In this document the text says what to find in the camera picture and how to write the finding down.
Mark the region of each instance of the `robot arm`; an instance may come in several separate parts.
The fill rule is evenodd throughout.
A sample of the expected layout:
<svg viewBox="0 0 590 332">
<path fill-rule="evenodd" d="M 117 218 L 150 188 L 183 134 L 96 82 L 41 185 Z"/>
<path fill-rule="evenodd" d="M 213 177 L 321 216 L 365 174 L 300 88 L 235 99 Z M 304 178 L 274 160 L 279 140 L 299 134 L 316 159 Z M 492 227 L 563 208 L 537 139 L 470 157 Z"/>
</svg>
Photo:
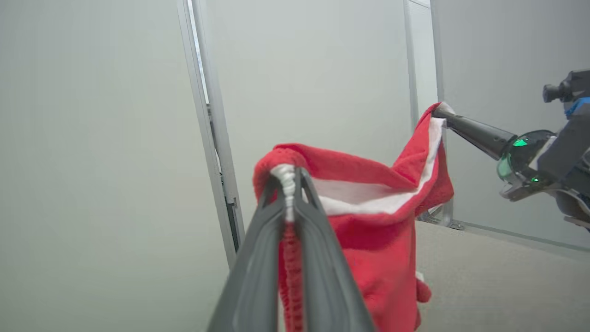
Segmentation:
<svg viewBox="0 0 590 332">
<path fill-rule="evenodd" d="M 546 85 L 543 100 L 555 99 L 568 119 L 557 133 L 542 129 L 518 136 L 444 110 L 432 115 L 498 161 L 498 176 L 507 183 L 502 197 L 518 201 L 548 193 L 565 220 L 590 230 L 590 69 L 570 72 L 559 86 Z"/>
</svg>

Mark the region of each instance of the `gray wall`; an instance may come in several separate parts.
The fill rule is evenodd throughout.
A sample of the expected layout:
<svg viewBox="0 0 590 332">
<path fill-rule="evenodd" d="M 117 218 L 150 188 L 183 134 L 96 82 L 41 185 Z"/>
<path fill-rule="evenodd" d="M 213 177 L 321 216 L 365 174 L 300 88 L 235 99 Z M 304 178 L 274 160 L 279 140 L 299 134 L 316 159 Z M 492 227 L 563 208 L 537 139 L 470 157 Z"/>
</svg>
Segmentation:
<svg viewBox="0 0 590 332">
<path fill-rule="evenodd" d="M 200 331 L 228 272 L 175 1 L 0 2 L 0 330 Z"/>
<path fill-rule="evenodd" d="M 254 166 L 275 144 L 393 164 L 411 134 L 403 0 L 199 2 L 246 226 Z"/>
<path fill-rule="evenodd" d="M 447 0 L 433 7 L 444 99 L 457 113 L 514 133 L 563 126 L 562 105 L 544 104 L 542 87 L 590 67 L 589 1 Z M 588 232 L 562 221 L 549 196 L 503 200 L 496 163 L 454 134 L 448 164 L 455 219 L 590 247 Z"/>
</svg>

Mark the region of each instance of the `metal frame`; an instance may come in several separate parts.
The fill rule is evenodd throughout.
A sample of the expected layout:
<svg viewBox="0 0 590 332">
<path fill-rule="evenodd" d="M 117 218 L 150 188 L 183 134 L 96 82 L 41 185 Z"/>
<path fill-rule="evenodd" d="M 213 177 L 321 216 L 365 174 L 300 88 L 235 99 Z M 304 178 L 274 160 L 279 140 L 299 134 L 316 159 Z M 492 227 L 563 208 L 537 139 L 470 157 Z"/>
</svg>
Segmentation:
<svg viewBox="0 0 590 332">
<path fill-rule="evenodd" d="M 525 240 L 529 240 L 529 241 L 546 243 L 548 245 L 553 245 L 553 246 L 557 246 L 557 247 L 567 248 L 567 249 L 571 249 L 571 250 L 578 250 L 578 251 L 590 252 L 590 248 L 586 248 L 586 247 L 582 247 L 582 246 L 570 245 L 568 243 L 547 240 L 547 239 L 543 239 L 541 237 L 524 235 L 524 234 L 520 234 L 520 233 L 511 232 L 509 230 L 503 230 L 503 229 L 493 228 L 493 227 L 489 227 L 489 226 L 483 226 L 483 225 L 480 225 L 480 224 L 473 224 L 473 223 L 468 223 L 468 222 L 462 222 L 462 221 L 459 221 L 459 220 L 455 220 L 455 222 L 456 223 L 459 223 L 459 224 L 464 224 L 467 227 L 478 228 L 478 229 L 486 230 L 488 232 L 494 232 L 494 233 L 500 233 L 500 234 L 505 234 L 505 235 L 509 235 L 509 236 L 514 236 L 514 237 L 518 237 L 519 239 L 525 239 Z"/>
<path fill-rule="evenodd" d="M 424 8 L 430 9 L 430 5 L 429 4 L 426 4 L 425 2 L 422 2 L 420 0 L 408 0 L 408 1 L 409 2 L 413 2 L 413 3 L 417 4 L 417 5 L 420 5 L 420 6 L 424 7 Z"/>
<path fill-rule="evenodd" d="M 201 75 L 198 67 L 199 64 L 196 57 L 196 47 L 194 43 L 194 36 L 192 34 L 188 2 L 187 0 L 176 0 L 176 6 L 178 9 L 182 44 L 184 46 L 186 64 L 189 71 L 189 78 L 191 80 L 196 115 L 199 121 L 199 128 L 201 130 L 201 138 L 203 140 L 205 160 L 207 163 L 207 169 L 209 171 L 209 177 L 211 179 L 211 188 L 213 190 L 215 207 L 217 208 L 217 216 L 219 218 L 219 226 L 221 228 L 221 236 L 224 243 L 225 255 L 227 257 L 228 265 L 231 268 L 236 259 L 236 252 L 231 234 L 230 221 L 225 205 L 224 190 L 221 184 L 221 177 L 219 176 L 219 167 L 217 164 L 213 134 L 211 131 L 211 126 L 209 125 L 207 103 L 205 102 L 205 90 L 201 82 Z"/>
<path fill-rule="evenodd" d="M 437 16 L 437 2 L 431 1 L 430 3 L 430 14 L 432 15 L 432 33 L 434 37 L 434 63 L 437 69 L 437 95 L 438 101 L 444 101 L 444 84 L 443 84 L 443 54 L 442 54 L 442 45 L 441 45 L 441 36 L 440 36 L 440 25 L 438 22 Z M 448 159 L 448 141 L 447 141 L 447 131 L 442 132 L 442 142 L 445 145 L 445 152 L 447 153 Z M 456 223 L 453 220 L 453 198 L 448 201 L 445 205 L 442 206 L 442 215 L 441 215 L 441 223 L 440 225 L 445 227 L 451 227 L 455 229 L 463 229 L 463 226 L 460 223 Z"/>
<path fill-rule="evenodd" d="M 411 130 L 414 131 L 419 120 L 419 110 L 418 88 L 416 87 L 416 64 L 414 60 L 414 37 L 412 36 L 412 19 L 409 13 L 409 1 L 411 0 L 404 0 L 404 23 L 408 58 L 409 111 Z"/>
<path fill-rule="evenodd" d="M 244 240 L 244 221 L 240 208 L 238 184 L 235 179 L 234 162 L 231 156 L 230 136 L 227 132 L 221 88 L 219 87 L 215 60 L 211 55 L 211 40 L 213 38 L 210 35 L 212 30 L 207 20 L 207 5 L 204 0 L 189 1 L 192 2 L 192 10 L 195 18 L 196 34 L 201 52 L 201 63 L 205 75 L 205 84 L 207 85 L 209 107 L 211 108 L 211 121 L 215 128 L 214 138 L 217 144 L 217 154 L 224 178 L 225 197 L 227 204 L 233 208 L 238 244 L 240 245 Z"/>
</svg>

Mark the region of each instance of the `fabric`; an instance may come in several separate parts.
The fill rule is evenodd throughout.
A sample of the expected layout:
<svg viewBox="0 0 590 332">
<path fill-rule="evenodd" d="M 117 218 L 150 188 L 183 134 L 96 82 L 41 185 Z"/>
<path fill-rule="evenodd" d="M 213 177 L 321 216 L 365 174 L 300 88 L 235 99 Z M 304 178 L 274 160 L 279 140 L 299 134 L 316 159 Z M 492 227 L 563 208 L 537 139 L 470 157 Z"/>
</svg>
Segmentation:
<svg viewBox="0 0 590 332">
<path fill-rule="evenodd" d="M 256 165 L 260 197 L 270 171 L 304 167 L 343 249 L 379 331 L 413 331 L 420 324 L 417 301 L 430 289 L 415 271 L 415 216 L 453 196 L 442 145 L 443 119 L 432 105 L 392 167 L 341 152 L 281 144 Z M 288 332 L 303 330 L 301 250 L 287 223 L 279 254 L 279 289 Z"/>
</svg>

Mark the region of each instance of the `gray carpet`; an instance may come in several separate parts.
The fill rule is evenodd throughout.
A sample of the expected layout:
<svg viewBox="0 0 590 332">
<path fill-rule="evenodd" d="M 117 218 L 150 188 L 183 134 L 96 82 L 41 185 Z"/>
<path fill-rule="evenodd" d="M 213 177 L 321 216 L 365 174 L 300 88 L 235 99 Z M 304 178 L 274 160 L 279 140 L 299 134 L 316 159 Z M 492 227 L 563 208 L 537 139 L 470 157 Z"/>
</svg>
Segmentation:
<svg viewBox="0 0 590 332">
<path fill-rule="evenodd" d="M 420 332 L 590 331 L 587 262 L 417 222 L 417 265 Z"/>
</svg>

